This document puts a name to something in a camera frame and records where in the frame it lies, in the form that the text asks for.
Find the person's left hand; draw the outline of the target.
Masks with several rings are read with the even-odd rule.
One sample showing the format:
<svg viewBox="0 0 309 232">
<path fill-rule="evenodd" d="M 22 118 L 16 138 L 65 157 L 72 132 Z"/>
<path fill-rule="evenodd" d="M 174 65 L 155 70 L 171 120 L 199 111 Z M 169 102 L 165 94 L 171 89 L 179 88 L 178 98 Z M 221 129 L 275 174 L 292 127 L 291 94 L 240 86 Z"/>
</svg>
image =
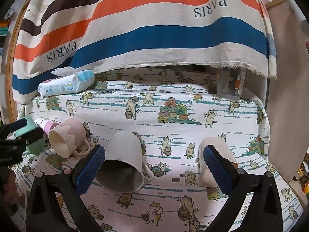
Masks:
<svg viewBox="0 0 309 232">
<path fill-rule="evenodd" d="M 3 194 L 4 201 L 10 205 L 17 204 L 19 198 L 15 179 L 16 179 L 15 172 L 10 169 L 7 181 L 4 184 L 4 194 Z"/>
</svg>

